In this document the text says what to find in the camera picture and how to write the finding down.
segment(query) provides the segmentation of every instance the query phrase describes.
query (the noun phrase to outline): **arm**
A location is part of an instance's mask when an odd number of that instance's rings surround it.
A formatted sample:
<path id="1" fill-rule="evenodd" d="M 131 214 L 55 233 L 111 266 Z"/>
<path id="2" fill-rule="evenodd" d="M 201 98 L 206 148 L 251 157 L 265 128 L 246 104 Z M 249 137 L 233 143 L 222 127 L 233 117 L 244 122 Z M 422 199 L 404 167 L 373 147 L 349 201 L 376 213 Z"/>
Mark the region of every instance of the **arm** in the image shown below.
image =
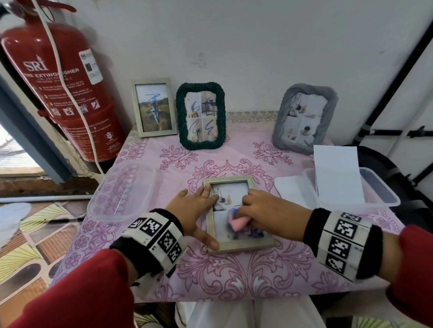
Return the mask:
<path id="1" fill-rule="evenodd" d="M 196 226 L 198 217 L 210 208 L 218 196 L 209 197 L 210 186 L 187 195 L 181 191 L 165 208 L 154 210 L 170 216 L 184 235 L 217 249 L 218 243 Z M 161 272 L 162 266 L 150 252 L 132 238 L 127 240 L 127 252 L 104 249 L 80 264 L 55 286 L 29 302 L 23 314 L 10 328 L 23 327 L 103 327 L 133 328 L 134 297 L 129 287 L 140 275 Z M 135 254 L 129 258 L 125 254 Z"/>
<path id="2" fill-rule="evenodd" d="M 276 236 L 303 241 L 317 255 L 319 239 L 330 215 L 275 197 L 262 190 L 250 190 L 237 216 L 250 216 L 252 224 Z M 391 283 L 391 303 L 414 320 L 433 326 L 433 235 L 410 225 L 400 235 L 372 226 L 359 262 L 359 275 L 373 275 Z"/>

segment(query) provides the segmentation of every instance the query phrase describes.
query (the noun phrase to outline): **light wooden frame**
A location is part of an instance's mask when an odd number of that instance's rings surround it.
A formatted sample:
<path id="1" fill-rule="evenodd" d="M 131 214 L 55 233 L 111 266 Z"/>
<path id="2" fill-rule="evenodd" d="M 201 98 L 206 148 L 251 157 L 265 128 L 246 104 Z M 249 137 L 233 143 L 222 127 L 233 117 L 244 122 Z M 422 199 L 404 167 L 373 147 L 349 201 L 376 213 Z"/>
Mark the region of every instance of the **light wooden frame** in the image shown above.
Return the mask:
<path id="1" fill-rule="evenodd" d="M 235 182 L 246 182 L 249 189 L 255 189 L 253 177 L 251 175 L 240 175 L 237 177 L 221 177 L 221 178 L 208 178 L 203 179 L 203 185 L 207 183 L 220 184 L 220 183 L 235 183 Z M 212 237 L 215 236 L 215 222 L 213 220 L 212 207 L 206 212 L 206 231 Z M 254 249 L 270 248 L 275 246 L 274 237 L 267 232 L 263 232 L 264 237 L 262 238 L 251 238 L 251 239 L 239 239 L 233 240 L 226 243 L 220 243 L 220 248 L 217 251 L 209 250 L 214 254 L 217 253 L 229 253 L 229 252 L 240 252 L 250 251 Z"/>
<path id="2" fill-rule="evenodd" d="M 140 107 L 137 97 L 137 89 L 136 85 L 142 84 L 165 84 L 167 87 L 167 96 L 168 96 L 168 106 L 170 107 L 170 118 L 171 118 L 171 130 L 165 131 L 152 131 L 152 132 L 144 132 L 143 131 L 143 122 L 141 120 Z M 175 135 L 178 133 L 178 124 L 176 121 L 176 108 L 173 104 L 173 97 L 171 96 L 171 82 L 169 78 L 162 79 L 147 79 L 147 80 L 132 80 L 132 101 L 134 105 L 134 112 L 137 122 L 137 131 L 139 137 L 157 137 L 161 135 Z"/>

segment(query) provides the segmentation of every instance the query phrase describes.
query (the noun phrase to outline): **dark green picture frame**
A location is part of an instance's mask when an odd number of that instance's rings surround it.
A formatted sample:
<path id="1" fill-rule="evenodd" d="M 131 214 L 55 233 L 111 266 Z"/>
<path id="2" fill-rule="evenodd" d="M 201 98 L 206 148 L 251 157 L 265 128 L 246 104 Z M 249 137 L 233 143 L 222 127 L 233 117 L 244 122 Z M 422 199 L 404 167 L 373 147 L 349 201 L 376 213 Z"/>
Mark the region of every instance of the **dark green picture frame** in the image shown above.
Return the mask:
<path id="1" fill-rule="evenodd" d="M 218 136 L 215 141 L 192 142 L 188 140 L 187 111 L 185 108 L 185 97 L 188 92 L 210 91 L 216 95 L 216 126 Z M 226 139 L 226 105 L 224 103 L 224 90 L 215 82 L 208 83 L 184 83 L 176 92 L 176 108 L 178 110 L 179 139 L 182 146 L 188 150 L 216 149 L 223 145 Z"/>

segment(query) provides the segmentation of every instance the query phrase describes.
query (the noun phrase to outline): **right hand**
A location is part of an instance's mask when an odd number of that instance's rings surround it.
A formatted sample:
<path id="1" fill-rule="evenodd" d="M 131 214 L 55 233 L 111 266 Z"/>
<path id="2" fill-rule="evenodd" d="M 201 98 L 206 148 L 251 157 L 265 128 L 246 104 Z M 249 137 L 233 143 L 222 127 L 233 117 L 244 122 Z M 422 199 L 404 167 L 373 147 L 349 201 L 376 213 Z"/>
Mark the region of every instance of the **right hand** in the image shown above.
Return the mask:
<path id="1" fill-rule="evenodd" d="M 236 217 L 249 216 L 251 224 L 270 234 L 302 241 L 311 209 L 276 197 L 263 190 L 250 189 L 242 198 L 243 206 Z"/>

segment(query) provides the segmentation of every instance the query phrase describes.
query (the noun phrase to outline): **fire extinguisher label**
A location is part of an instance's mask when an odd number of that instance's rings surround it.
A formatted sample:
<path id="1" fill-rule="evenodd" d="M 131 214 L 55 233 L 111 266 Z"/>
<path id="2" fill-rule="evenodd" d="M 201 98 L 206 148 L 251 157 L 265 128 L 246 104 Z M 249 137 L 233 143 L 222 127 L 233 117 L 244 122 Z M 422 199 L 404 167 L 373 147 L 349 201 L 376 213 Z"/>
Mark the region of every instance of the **fire extinguisher label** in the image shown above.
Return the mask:
<path id="1" fill-rule="evenodd" d="M 92 50 L 87 49 L 78 53 L 83 66 L 86 70 L 87 76 L 89 77 L 90 83 L 96 84 L 102 81 L 102 74 L 99 70 L 98 64 L 96 63 L 95 57 L 93 56 Z"/>

